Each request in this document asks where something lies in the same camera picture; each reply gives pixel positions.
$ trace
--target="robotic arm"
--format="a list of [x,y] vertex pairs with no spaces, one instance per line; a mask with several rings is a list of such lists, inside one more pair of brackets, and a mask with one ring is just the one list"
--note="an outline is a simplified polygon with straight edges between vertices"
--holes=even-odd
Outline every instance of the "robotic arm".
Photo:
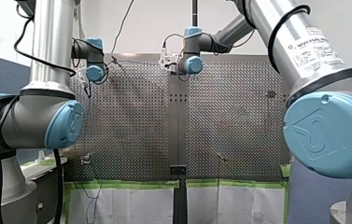
[[310,7],[296,0],[233,0],[238,16],[216,35],[189,27],[179,74],[204,68],[201,51],[227,53],[257,29],[270,62],[290,90],[284,136],[290,151],[309,169],[352,178],[352,66],[348,66],[309,20]]
[[100,39],[74,39],[73,44],[75,0],[22,2],[24,9],[34,6],[26,9],[28,15],[35,12],[33,57],[46,63],[32,60],[30,83],[18,96],[0,94],[0,211],[9,224],[35,224],[37,219],[36,186],[26,183],[16,149],[65,148],[77,141],[83,112],[70,90],[71,59],[87,60],[91,82],[101,81],[105,72]]

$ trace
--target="metal bracket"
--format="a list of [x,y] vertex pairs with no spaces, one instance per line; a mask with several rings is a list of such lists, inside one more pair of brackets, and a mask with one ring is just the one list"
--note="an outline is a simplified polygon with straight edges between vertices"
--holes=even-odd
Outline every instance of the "metal bracket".
[[185,165],[170,166],[170,174],[171,175],[186,175],[187,174],[187,166],[185,166]]

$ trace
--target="perforated metal panel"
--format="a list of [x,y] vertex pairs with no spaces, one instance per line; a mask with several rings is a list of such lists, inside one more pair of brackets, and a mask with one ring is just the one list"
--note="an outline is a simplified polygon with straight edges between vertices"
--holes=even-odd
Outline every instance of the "perforated metal panel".
[[[88,127],[66,154],[67,180],[169,179],[170,165],[178,161],[174,156],[185,158],[179,155],[185,151],[188,178],[281,179],[280,164],[289,160],[282,137],[285,96],[281,77],[265,56],[205,56],[204,72],[190,79],[185,92],[169,90],[170,79],[156,65],[158,58],[129,58],[149,64],[120,62],[123,70],[111,65],[109,80],[93,85],[90,112],[85,92],[72,81]],[[170,109],[175,92],[188,99],[188,113]],[[180,125],[172,118],[187,122]],[[173,137],[177,146],[169,144]],[[92,165],[82,166],[80,157],[88,153]]]
[[[121,64],[123,69],[110,65],[107,82],[92,85],[90,100],[78,81],[72,81],[88,127],[69,152],[69,180],[169,178],[167,74],[156,65]],[[80,157],[88,153],[92,165],[82,169]]]
[[281,77],[262,57],[238,57],[206,63],[190,81],[190,178],[278,179],[288,162]]

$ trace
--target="white plastic sheet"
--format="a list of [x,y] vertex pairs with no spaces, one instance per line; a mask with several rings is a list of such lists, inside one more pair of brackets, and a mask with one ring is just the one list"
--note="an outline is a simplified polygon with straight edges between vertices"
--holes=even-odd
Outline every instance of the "white plastic sheet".
[[[98,189],[86,189],[95,197]],[[69,223],[86,224],[94,221],[94,202],[83,189],[70,196]],[[96,224],[173,224],[172,189],[102,189],[97,201]]]
[[188,189],[190,224],[283,224],[286,191],[247,187]]
[[[95,197],[98,189],[86,191]],[[286,196],[285,188],[188,188],[189,224],[284,224]],[[95,224],[172,224],[173,189],[102,189],[93,208],[83,189],[72,190],[68,223],[86,224],[87,212]]]

